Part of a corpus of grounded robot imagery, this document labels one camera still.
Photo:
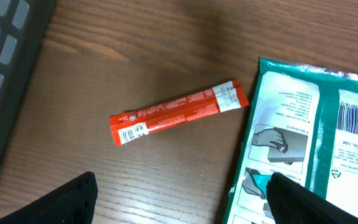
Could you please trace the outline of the green white sponge package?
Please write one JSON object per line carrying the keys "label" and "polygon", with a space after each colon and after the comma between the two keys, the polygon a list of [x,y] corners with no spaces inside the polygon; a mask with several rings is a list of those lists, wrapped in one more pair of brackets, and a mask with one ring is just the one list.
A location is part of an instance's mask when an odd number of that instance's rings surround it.
{"label": "green white sponge package", "polygon": [[276,172],[358,218],[358,74],[259,60],[224,223],[273,223]]}

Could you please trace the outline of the red sachet packet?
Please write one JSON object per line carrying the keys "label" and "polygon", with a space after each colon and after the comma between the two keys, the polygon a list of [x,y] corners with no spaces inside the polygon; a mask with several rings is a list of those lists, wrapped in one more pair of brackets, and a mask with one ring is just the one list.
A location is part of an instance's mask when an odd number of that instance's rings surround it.
{"label": "red sachet packet", "polygon": [[214,114],[249,105],[238,80],[144,109],[109,118],[114,143],[121,146],[134,139]]}

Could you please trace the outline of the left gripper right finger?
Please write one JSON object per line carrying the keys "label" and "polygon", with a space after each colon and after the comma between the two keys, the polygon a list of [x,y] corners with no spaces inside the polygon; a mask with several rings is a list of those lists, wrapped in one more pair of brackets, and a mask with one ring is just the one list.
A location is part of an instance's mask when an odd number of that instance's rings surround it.
{"label": "left gripper right finger", "polygon": [[329,203],[281,173],[266,186],[267,201],[276,224],[358,224],[358,218]]}

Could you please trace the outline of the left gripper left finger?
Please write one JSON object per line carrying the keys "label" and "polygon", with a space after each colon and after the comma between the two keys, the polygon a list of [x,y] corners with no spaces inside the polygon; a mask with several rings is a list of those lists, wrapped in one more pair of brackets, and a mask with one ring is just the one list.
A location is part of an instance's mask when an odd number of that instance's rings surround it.
{"label": "left gripper left finger", "polygon": [[0,224],[91,224],[97,198],[96,177],[88,171],[0,218]]}

